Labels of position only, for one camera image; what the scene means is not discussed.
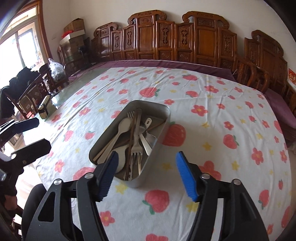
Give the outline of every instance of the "metal container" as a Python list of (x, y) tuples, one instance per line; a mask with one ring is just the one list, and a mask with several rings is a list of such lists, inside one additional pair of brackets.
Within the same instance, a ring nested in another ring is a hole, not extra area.
[[(93, 162), (93, 158), (99, 153), (100, 150), (104, 148), (105, 145), (117, 134), (119, 123), (127, 117), (128, 112), (135, 111), (136, 109), (142, 109), (142, 117), (141, 121), (144, 123), (146, 118), (150, 117), (152, 119), (151, 126), (154, 126), (156, 123), (164, 122), (162, 125), (152, 129), (149, 131), (150, 134), (155, 135), (157, 137), (157, 143), (152, 148), (151, 154), (148, 157), (143, 148), (143, 159), (142, 159), (142, 172), (138, 175), (137, 168), (134, 167), (133, 177), (134, 179), (131, 181), (123, 180), (123, 175), (125, 173), (125, 169), (115, 174), (115, 178), (126, 184), (128, 187), (136, 188), (139, 187), (146, 179), (149, 174), (149, 170), (156, 159), (159, 148), (162, 145), (163, 139), (167, 133), (167, 130), (170, 125), (170, 108), (166, 105), (142, 101), (142, 100), (134, 100), (126, 105), (126, 107), (120, 112), (120, 114), (114, 119), (114, 121), (108, 126), (108, 128), (104, 131), (104, 133), (100, 136), (97, 142), (93, 145), (89, 152), (89, 160)], [(123, 139), (128, 139), (130, 136), (130, 131), (122, 134), (117, 143), (122, 141)]]

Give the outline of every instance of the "tablecloth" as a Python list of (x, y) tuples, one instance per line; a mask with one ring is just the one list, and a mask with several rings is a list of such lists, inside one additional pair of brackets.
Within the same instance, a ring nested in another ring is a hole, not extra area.
[[(86, 84), (25, 135), (26, 141), (44, 137), (52, 144), (49, 155), (34, 163), (45, 187), (57, 178), (66, 182), (93, 171), (91, 147), (136, 99), (168, 105), (172, 123), (144, 185), (132, 189), (113, 180), (108, 196), (97, 205), (109, 240), (186, 240), (198, 203), (187, 197), (176, 168), (180, 150), (217, 180), (240, 179), (270, 240), (279, 236), (288, 223), (291, 170), (270, 105), (255, 89), (194, 71), (112, 68)], [(75, 199), (72, 206), (74, 223), (80, 226)], [(219, 208), (217, 220), (221, 217)], [(216, 222), (212, 240), (219, 230)]]

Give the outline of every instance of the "purple cushion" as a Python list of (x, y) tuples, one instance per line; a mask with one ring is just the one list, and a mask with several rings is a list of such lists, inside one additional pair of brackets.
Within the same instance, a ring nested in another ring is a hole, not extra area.
[(296, 129), (296, 118), (284, 99), (271, 89), (267, 89), (265, 97), (274, 111), (276, 118), (288, 126)]

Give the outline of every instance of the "strawberry print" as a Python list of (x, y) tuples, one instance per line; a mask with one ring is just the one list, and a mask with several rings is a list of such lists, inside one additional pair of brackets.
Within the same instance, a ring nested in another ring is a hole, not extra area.
[(76, 95), (80, 95), (80, 94), (82, 94), (83, 91), (84, 91), (84, 90), (80, 90), (80, 91), (76, 92)]
[(290, 206), (287, 207), (287, 209), (285, 210), (285, 213), (283, 215), (283, 218), (281, 220), (281, 227), (284, 229), (285, 227), (287, 227), (288, 222), (289, 222), (289, 212), (290, 212)]
[(101, 77), (99, 80), (105, 80), (105, 79), (108, 79), (108, 78), (109, 78), (109, 75), (106, 75), (106, 76)]
[(262, 125), (264, 125), (265, 128), (269, 128), (269, 124), (267, 123), (267, 121), (262, 120)]
[(219, 109), (222, 109), (222, 110), (225, 109), (225, 105), (223, 105), (223, 104), (221, 104), (221, 103), (220, 103), (220, 104), (217, 104), (217, 106), (218, 106)]
[(283, 133), (281, 127), (279, 126), (279, 122), (277, 120), (274, 121), (274, 127), (279, 131), (279, 133)]
[(263, 190), (260, 195), (259, 195), (259, 201), (261, 204), (262, 210), (267, 206), (269, 202), (269, 191), (268, 190)]
[(204, 116), (208, 111), (202, 105), (194, 105), (194, 109), (191, 110), (192, 113), (198, 114), (199, 116)]
[(251, 116), (251, 115), (249, 115), (249, 119), (250, 119), (250, 121), (251, 121), (251, 122), (254, 122), (254, 123), (256, 122), (256, 120), (255, 120), (255, 117), (254, 117), (254, 116)]
[(64, 165), (65, 163), (61, 159), (58, 160), (55, 164), (54, 171), (61, 173)]
[(280, 153), (280, 155), (281, 155), (281, 160), (282, 160), (284, 163), (286, 163), (288, 158), (287, 158), (287, 156), (286, 156), (286, 154), (285, 154), (285, 151), (282, 150), (282, 151), (280, 151), (279, 153)]
[(81, 101), (77, 101), (77, 102), (73, 105), (73, 108), (76, 108), (77, 106), (79, 106), (80, 103), (81, 103)]
[(48, 158), (51, 158), (54, 155), (54, 152), (52, 150), (50, 150), (50, 152), (47, 154)]
[(94, 131), (93, 131), (93, 132), (88, 131), (88, 132), (85, 134), (84, 138), (87, 139), (87, 140), (90, 140), (91, 138), (94, 137), (94, 134), (95, 134)]
[(283, 189), (283, 180), (279, 180), (279, 189), (282, 190)]
[(164, 102), (164, 104), (167, 104), (167, 105), (172, 105), (173, 103), (175, 103), (175, 102), (173, 100), (171, 100), (171, 99), (167, 99)]
[(234, 125), (232, 125), (229, 121), (225, 121), (224, 127), (231, 131), (234, 128)]
[(227, 134), (223, 137), (223, 144), (226, 145), (230, 149), (236, 149), (239, 146), (236, 141), (236, 137), (230, 134)]
[(112, 119), (115, 119), (120, 113), (120, 110), (117, 110), (114, 112), (114, 114), (111, 116)]
[(64, 135), (63, 142), (69, 141), (72, 138), (73, 134), (74, 134), (74, 131), (67, 131), (66, 134)]
[(82, 176), (84, 176), (86, 173), (89, 172), (94, 172), (94, 168), (93, 167), (83, 167), (80, 170), (78, 170), (74, 176), (73, 176), (73, 181), (78, 180), (79, 178), (81, 178)]
[(55, 115), (54, 118), (52, 119), (52, 123), (57, 122), (61, 118), (62, 113)]
[(244, 103), (245, 103), (250, 109), (253, 109), (253, 108), (254, 108), (254, 106), (253, 106), (253, 104), (252, 104), (251, 102), (245, 101)]
[(182, 77), (183, 77), (183, 79), (186, 79), (186, 80), (192, 80), (192, 81), (198, 80), (198, 78), (195, 75), (192, 75), (192, 74), (182, 75)]
[(191, 98), (196, 98), (198, 97), (198, 93), (195, 91), (187, 91), (186, 95), (189, 95)]
[(274, 140), (276, 141), (276, 143), (279, 143), (279, 139), (275, 136)]
[(126, 82), (128, 82), (129, 81), (129, 79), (122, 79), (122, 80), (120, 80), (120, 83), (126, 83)]
[(272, 234), (273, 227), (274, 227), (274, 224), (268, 225), (267, 230), (266, 230), (266, 232), (267, 232), (268, 235)]
[(126, 94), (127, 92), (128, 92), (128, 90), (122, 89), (118, 92), (118, 94), (122, 95), (122, 94)]
[(157, 89), (155, 87), (149, 87), (149, 88), (145, 88), (143, 90), (140, 90), (140, 95), (142, 95), (143, 97), (146, 98), (151, 98), (153, 96), (158, 96), (158, 92), (160, 91), (160, 89)]
[(124, 99), (124, 100), (121, 100), (121, 101), (119, 102), (119, 104), (126, 104), (128, 101), (129, 101), (128, 99)]
[(257, 165), (260, 165), (260, 162), (264, 161), (262, 151), (253, 148), (252, 160), (254, 160)]
[(164, 71), (163, 70), (157, 70), (155, 71), (156, 74), (162, 74)]
[(238, 88), (238, 87), (235, 87), (234, 89), (235, 89), (237, 92), (242, 93), (242, 89), (240, 89), (240, 88)]
[(156, 236), (155, 234), (148, 234), (145, 241), (168, 241), (166, 236)]
[(81, 111), (79, 112), (79, 116), (86, 115), (86, 114), (87, 114), (88, 112), (90, 112), (90, 111), (91, 111), (90, 108), (85, 107), (83, 110), (81, 110)]
[(217, 80), (217, 83), (220, 85), (226, 85), (222, 80)]
[(113, 217), (111, 217), (110, 211), (100, 212), (100, 219), (101, 219), (102, 224), (105, 227), (108, 227), (109, 224), (115, 222), (115, 219)]
[(183, 145), (185, 139), (186, 139), (185, 128), (181, 125), (178, 125), (172, 122), (163, 140), (163, 145), (178, 147)]
[(152, 190), (146, 193), (145, 200), (142, 201), (149, 206), (150, 214), (163, 212), (170, 203), (169, 195), (166, 191)]
[(213, 93), (215, 93), (215, 94), (219, 92), (219, 90), (216, 89), (216, 88), (215, 88), (214, 86), (212, 86), (212, 85), (205, 86), (205, 90), (208, 91), (208, 92), (213, 92)]
[(221, 180), (221, 173), (215, 171), (215, 165), (212, 161), (206, 161), (203, 166), (198, 166), (202, 173), (208, 173), (216, 180)]
[(257, 96), (258, 96), (260, 99), (264, 100), (263, 95), (261, 95), (261, 94), (257, 94)]

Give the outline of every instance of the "metal screw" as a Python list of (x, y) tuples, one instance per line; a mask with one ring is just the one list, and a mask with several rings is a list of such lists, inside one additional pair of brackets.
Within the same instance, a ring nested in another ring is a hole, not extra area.
[(234, 180), (233, 180), (233, 183), (234, 183), (235, 185), (238, 185), (238, 186), (239, 186), (239, 185), (241, 185), (242, 182), (241, 182), (240, 180), (238, 180), (238, 179), (234, 179)]
[(202, 174), (202, 178), (203, 178), (203, 179), (210, 179), (210, 177), (211, 177), (211, 176), (210, 176), (209, 174), (207, 174), (207, 173), (203, 173), (203, 174)]
[(4, 174), (2, 175), (2, 177), (1, 177), (1, 181), (2, 181), (2, 182), (4, 182), (4, 180), (6, 179), (6, 176), (7, 176), (6, 173), (4, 173)]
[(86, 174), (84, 175), (84, 178), (86, 178), (86, 179), (91, 179), (93, 176), (94, 176), (94, 174), (91, 173), (91, 172), (89, 172), (89, 173), (86, 173)]
[(60, 185), (61, 183), (62, 183), (62, 180), (61, 179), (54, 180), (54, 184), (55, 185)]

